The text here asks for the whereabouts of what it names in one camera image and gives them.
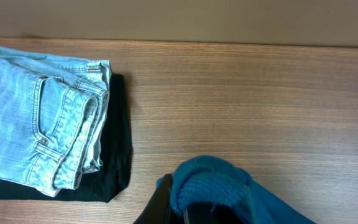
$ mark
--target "blue garment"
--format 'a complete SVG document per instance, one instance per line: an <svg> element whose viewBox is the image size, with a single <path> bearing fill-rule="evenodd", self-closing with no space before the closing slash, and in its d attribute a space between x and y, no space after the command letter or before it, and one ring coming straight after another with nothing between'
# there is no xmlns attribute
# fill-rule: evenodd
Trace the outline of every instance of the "blue garment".
<svg viewBox="0 0 358 224"><path fill-rule="evenodd" d="M0 47L0 179L49 196L77 188L85 162L98 165L109 74L108 61Z"/></svg>
<svg viewBox="0 0 358 224"><path fill-rule="evenodd" d="M183 215L187 206L197 202L231 207L244 223L314 223L259 185L246 171L213 156L192 158L173 173L170 205L175 213Z"/></svg>

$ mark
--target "teal fabric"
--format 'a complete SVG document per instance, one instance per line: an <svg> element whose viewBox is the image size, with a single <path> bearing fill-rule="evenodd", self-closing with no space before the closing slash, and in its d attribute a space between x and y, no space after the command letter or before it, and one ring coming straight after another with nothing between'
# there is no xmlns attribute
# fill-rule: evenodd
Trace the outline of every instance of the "teal fabric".
<svg viewBox="0 0 358 224"><path fill-rule="evenodd" d="M246 171L213 156L190 159L173 173L172 210L182 216L187 206L198 202L230 207L243 223L314 223L254 181Z"/></svg>

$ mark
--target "denim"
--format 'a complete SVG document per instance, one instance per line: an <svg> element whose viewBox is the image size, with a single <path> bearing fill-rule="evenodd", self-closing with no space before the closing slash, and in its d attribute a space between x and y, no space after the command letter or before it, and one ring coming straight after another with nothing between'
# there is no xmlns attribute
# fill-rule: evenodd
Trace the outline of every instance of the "denim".
<svg viewBox="0 0 358 224"><path fill-rule="evenodd" d="M0 47L0 179L55 196L103 163L109 62Z"/></svg>

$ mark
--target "stack of folded clothes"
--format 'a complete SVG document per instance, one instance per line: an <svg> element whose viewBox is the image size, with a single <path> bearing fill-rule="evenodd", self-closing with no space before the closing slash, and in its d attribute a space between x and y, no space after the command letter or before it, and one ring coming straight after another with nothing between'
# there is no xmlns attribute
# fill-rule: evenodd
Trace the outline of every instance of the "stack of folded clothes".
<svg viewBox="0 0 358 224"><path fill-rule="evenodd" d="M0 199L108 202L131 154L124 77L109 61L0 47Z"/></svg>

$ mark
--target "wooden surface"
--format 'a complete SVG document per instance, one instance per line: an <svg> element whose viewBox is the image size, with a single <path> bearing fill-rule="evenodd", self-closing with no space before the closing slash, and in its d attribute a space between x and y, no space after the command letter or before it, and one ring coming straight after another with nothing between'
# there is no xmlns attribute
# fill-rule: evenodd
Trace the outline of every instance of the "wooden surface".
<svg viewBox="0 0 358 224"><path fill-rule="evenodd" d="M134 158L110 203L0 201L0 223L132 223L155 181L212 154L317 223L358 223L358 49L0 39L108 59L126 76Z"/></svg>

